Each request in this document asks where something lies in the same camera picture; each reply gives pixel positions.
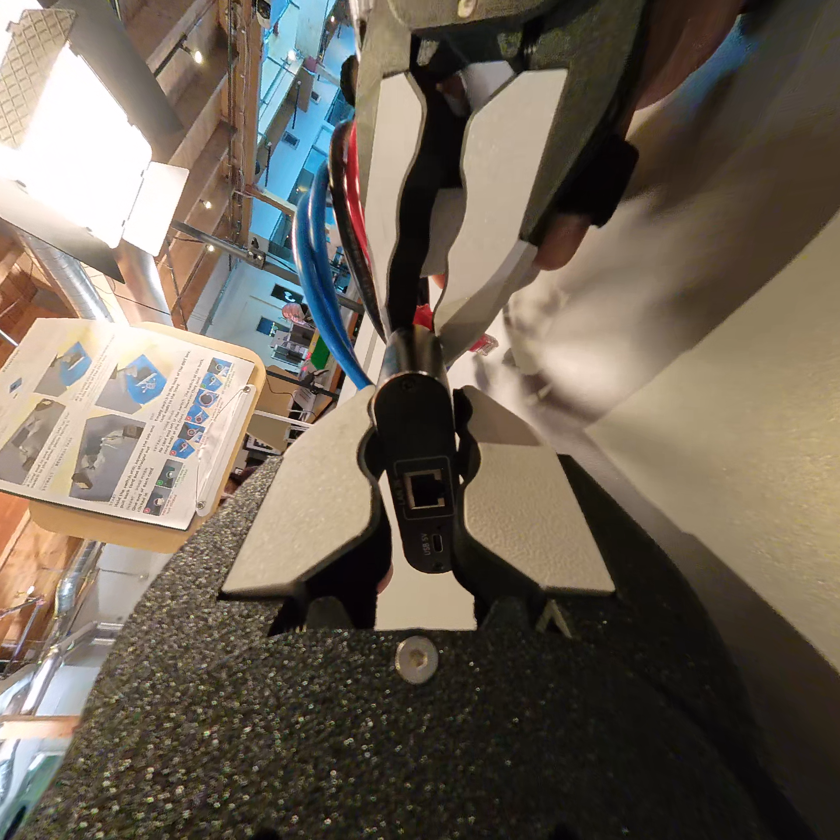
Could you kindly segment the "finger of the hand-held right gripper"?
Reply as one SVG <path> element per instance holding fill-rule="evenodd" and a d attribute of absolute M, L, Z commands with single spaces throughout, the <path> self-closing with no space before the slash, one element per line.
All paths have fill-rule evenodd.
<path fill-rule="evenodd" d="M 428 192 L 415 165 L 425 97 L 409 71 L 384 79 L 374 125 L 364 225 L 385 330 L 412 326 L 428 250 Z"/>
<path fill-rule="evenodd" d="M 539 273 L 522 224 L 567 76 L 567 69 L 522 72 L 469 117 L 462 186 L 438 194 L 430 227 L 429 274 L 446 275 L 434 310 L 446 365 Z"/>

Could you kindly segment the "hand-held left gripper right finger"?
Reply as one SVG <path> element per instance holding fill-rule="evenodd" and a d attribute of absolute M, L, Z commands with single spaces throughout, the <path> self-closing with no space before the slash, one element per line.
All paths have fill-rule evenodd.
<path fill-rule="evenodd" d="M 613 578 L 554 449 L 472 385 L 455 393 L 465 460 L 454 571 L 479 599 L 611 595 Z"/>

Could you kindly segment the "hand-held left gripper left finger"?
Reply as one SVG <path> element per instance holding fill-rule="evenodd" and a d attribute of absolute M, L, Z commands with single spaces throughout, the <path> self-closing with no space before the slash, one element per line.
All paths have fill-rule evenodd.
<path fill-rule="evenodd" d="M 392 563 L 392 531 L 368 466 L 374 387 L 312 425 L 284 454 L 222 587 L 229 599 L 301 596 L 354 550 L 373 588 Z"/>

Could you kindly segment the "black network switch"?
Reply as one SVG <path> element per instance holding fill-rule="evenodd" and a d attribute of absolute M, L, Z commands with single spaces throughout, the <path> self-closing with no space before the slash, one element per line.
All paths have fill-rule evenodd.
<path fill-rule="evenodd" d="M 413 324 L 385 347 L 371 416 L 406 561 L 452 570 L 459 491 L 454 406 L 435 333 Z"/>

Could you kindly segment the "person's right hand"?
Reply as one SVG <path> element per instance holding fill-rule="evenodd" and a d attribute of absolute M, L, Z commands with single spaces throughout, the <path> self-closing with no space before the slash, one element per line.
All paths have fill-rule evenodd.
<path fill-rule="evenodd" d="M 626 137 L 638 110 L 677 89 L 718 49 L 740 15 L 742 1 L 657 1 L 647 29 L 647 46 L 637 82 L 619 133 Z M 533 264 L 539 270 L 565 266 L 592 226 L 589 215 L 555 213 Z"/>

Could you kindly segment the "studio light panel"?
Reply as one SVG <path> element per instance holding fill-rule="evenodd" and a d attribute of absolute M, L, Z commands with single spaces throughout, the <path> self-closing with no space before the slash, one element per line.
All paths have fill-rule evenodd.
<path fill-rule="evenodd" d="M 182 124 L 109 2 L 2 2 L 2 221 L 118 282 L 189 177 Z"/>

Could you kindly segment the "metal ventilation duct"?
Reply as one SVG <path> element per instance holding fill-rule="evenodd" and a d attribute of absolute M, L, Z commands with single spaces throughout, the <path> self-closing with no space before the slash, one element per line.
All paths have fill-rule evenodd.
<path fill-rule="evenodd" d="M 117 247 L 123 290 L 112 279 L 82 264 L 43 240 L 17 231 L 28 255 L 57 288 L 76 314 L 88 320 L 125 324 L 154 322 L 173 327 L 171 308 L 152 255 L 126 242 Z"/>

